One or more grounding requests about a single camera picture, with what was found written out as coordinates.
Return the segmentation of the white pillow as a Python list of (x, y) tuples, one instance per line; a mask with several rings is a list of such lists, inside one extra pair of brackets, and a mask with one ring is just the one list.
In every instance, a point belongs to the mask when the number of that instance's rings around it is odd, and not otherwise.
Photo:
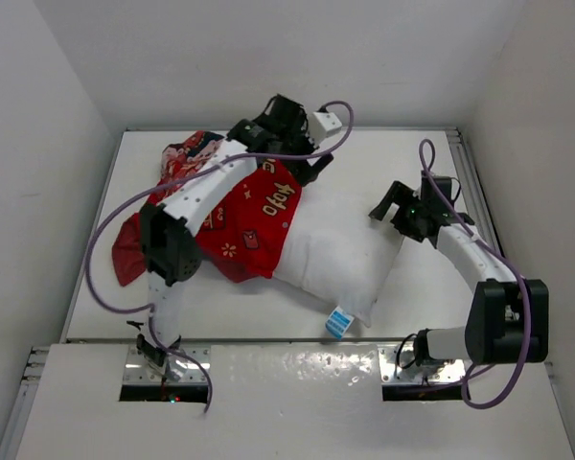
[(365, 198), (306, 187), (273, 277), (342, 308), (365, 327), (402, 248), (388, 221), (369, 217)]

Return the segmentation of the red patterned pillowcase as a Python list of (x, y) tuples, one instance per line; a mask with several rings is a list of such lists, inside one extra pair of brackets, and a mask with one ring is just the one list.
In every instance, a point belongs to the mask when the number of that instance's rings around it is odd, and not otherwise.
[[(223, 141), (211, 131), (196, 131), (162, 152), (157, 185), (197, 173)], [(230, 281), (272, 278), (303, 187), (275, 159), (242, 180), (204, 220), (195, 237), (204, 255)], [(121, 226), (111, 248), (115, 275), (125, 287), (145, 271), (140, 213)]]

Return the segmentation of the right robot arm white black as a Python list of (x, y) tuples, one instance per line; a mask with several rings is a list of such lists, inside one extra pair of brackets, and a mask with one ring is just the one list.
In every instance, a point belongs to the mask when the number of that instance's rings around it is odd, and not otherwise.
[(455, 267), (473, 298), (463, 327), (424, 329), (413, 338), (416, 365), (468, 360), (476, 365), (539, 363), (549, 349), (549, 290), (541, 280), (521, 280), (492, 254), (472, 218), (451, 208), (450, 179), (424, 179), (415, 191), (395, 181), (370, 212), (381, 220), (397, 209), (391, 222), (416, 242), (428, 241)]

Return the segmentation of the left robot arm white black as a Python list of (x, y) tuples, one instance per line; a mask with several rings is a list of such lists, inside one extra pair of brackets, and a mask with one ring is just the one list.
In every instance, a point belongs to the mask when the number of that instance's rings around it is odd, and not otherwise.
[(158, 203), (142, 207), (149, 316), (136, 346), (153, 367), (165, 370), (169, 356), (179, 349), (181, 297), (202, 262), (196, 236), (204, 220), (265, 160), (278, 161), (298, 184), (311, 183), (333, 160), (317, 149), (341, 129), (326, 106), (307, 112), (301, 104), (276, 95), (256, 118), (237, 122), (187, 182)]

